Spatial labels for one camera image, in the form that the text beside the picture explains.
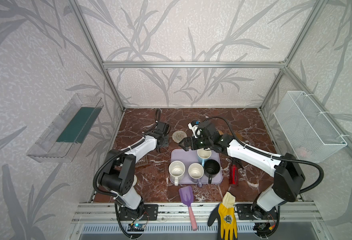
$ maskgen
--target white mug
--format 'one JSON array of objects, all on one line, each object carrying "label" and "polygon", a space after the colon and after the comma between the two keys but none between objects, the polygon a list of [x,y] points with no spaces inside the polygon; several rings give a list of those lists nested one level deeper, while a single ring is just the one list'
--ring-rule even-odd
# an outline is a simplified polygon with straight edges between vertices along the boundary
[{"label": "white mug", "polygon": [[197,183],[198,187],[202,187],[201,178],[204,175],[204,168],[199,163],[192,163],[188,168],[189,176],[192,182]]},{"label": "white mug", "polygon": [[181,161],[174,161],[169,165],[169,175],[175,186],[178,186],[178,182],[184,177],[185,165]]},{"label": "white mug", "polygon": [[211,150],[204,150],[204,148],[200,148],[197,150],[198,162],[204,166],[205,161],[207,161],[212,155]]}]

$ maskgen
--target transparent plastic container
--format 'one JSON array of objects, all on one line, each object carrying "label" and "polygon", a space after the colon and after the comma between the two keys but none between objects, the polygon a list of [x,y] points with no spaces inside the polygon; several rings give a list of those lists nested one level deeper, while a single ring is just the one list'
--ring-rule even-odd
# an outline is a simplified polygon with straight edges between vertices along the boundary
[{"label": "transparent plastic container", "polygon": [[300,160],[321,162],[347,145],[324,112],[303,91],[288,91],[274,116]]},{"label": "transparent plastic container", "polygon": [[27,156],[38,162],[71,162],[104,107],[100,97],[75,94]]}]

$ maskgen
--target vent grille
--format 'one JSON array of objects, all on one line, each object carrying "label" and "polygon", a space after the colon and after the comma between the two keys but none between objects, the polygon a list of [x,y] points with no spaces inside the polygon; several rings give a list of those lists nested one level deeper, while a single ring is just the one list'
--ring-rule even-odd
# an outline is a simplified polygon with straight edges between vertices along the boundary
[{"label": "vent grille", "polygon": [[[238,233],[253,233],[254,223],[237,223]],[[123,224],[127,231],[128,224]],[[193,231],[190,223],[149,223],[144,232],[148,233],[216,233],[218,223],[208,227],[206,223],[197,223],[197,231]],[[87,233],[121,233],[117,223],[88,223],[84,224],[82,234]]]}]

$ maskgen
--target red marble surface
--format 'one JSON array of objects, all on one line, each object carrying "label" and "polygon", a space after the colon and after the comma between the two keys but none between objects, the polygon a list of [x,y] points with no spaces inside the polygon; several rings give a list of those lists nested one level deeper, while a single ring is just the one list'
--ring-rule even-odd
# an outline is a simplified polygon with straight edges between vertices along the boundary
[{"label": "red marble surface", "polygon": [[[116,137],[114,148],[121,149],[141,138],[143,129],[154,124],[156,109],[127,109]],[[162,109],[161,121],[171,126],[169,147],[162,148],[161,153],[151,151],[147,154],[148,164],[136,167],[137,184],[135,189],[145,202],[181,202],[178,189],[185,185],[175,186],[169,180],[168,166],[171,161],[172,150],[179,148],[172,140],[176,130],[185,131],[188,136],[192,132],[188,123],[192,120],[204,120],[211,116],[221,116],[230,121],[233,130],[241,134],[244,141],[262,150],[276,152],[265,125],[256,108],[169,108]],[[226,123],[221,119],[212,119],[216,128],[223,133],[230,133]],[[252,202],[257,195],[267,189],[273,178],[259,168],[243,161],[243,169],[239,169],[239,185],[229,186],[229,168],[231,161],[220,154],[223,181],[219,185],[205,184],[202,188],[192,185],[195,202],[221,202],[226,191],[239,202]],[[112,202],[110,196],[97,194],[94,202]]]}]

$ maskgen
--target pink handle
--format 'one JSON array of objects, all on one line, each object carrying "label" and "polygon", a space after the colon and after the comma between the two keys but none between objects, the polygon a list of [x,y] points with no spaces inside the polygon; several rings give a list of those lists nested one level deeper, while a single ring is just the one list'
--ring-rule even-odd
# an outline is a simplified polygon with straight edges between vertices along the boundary
[{"label": "pink handle", "polygon": [[195,215],[193,214],[193,211],[192,211],[192,207],[188,207],[188,210],[189,210],[190,223],[192,224],[192,230],[196,231],[197,223],[196,223]]}]

